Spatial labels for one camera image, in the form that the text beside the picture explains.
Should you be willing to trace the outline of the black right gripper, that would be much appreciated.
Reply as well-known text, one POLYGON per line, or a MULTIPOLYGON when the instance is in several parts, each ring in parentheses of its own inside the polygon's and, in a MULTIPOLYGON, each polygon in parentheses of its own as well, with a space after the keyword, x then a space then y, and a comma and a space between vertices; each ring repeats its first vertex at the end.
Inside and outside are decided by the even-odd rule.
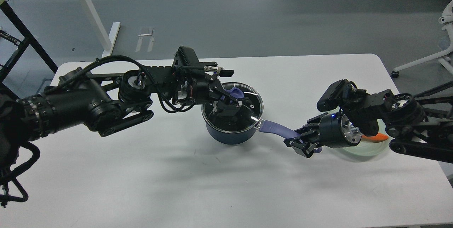
POLYGON ((307 123, 297 129, 296 133, 296 137, 284 139, 284 143, 297 154, 306 158, 321 153, 322 146, 330 148, 353 147, 357 146, 362 139, 359 129, 350 122, 345 114, 340 113, 317 115, 307 120, 307 123), (321 146, 309 141, 318 141, 321 146))

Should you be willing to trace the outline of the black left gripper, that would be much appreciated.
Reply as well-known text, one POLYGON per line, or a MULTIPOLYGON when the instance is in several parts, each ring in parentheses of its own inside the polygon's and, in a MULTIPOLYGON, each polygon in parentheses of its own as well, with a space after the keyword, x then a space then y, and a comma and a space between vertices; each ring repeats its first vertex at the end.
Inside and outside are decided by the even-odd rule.
POLYGON ((215 115, 234 116, 239 112, 244 96, 230 96, 218 79, 232 77, 234 73, 234 70, 207 69, 207 76, 173 77, 172 103, 202 105, 213 102, 215 115))

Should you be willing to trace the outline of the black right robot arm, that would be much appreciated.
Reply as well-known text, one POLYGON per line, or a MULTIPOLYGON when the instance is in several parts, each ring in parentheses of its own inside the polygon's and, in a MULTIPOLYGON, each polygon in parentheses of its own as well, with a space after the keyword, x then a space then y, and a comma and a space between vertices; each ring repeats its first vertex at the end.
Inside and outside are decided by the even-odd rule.
POLYGON ((285 136, 284 143, 310 158, 322 146, 353 147, 364 136, 376 136, 378 120, 382 120, 392 138, 392 151, 452 163, 452 111, 424 108, 452 104, 452 96, 432 97, 451 87, 452 82, 448 82, 416 95, 395 95, 390 89, 369 94, 354 82, 341 79, 332 83, 317 102, 322 114, 309 119, 295 136, 285 136))

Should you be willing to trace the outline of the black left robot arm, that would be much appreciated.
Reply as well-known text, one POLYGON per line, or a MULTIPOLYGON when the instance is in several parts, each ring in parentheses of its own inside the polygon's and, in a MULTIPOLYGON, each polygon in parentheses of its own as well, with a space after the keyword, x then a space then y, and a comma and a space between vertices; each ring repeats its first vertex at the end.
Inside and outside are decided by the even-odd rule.
POLYGON ((1 90, 1 206, 29 198, 17 177, 40 157, 33 141, 79 124, 102 137, 123 131, 153 117, 152 94, 167 113, 212 104, 215 114, 234 116, 249 99, 222 86, 219 77, 233 73, 181 46, 171 66, 110 55, 60 76, 40 94, 13 99, 1 90))

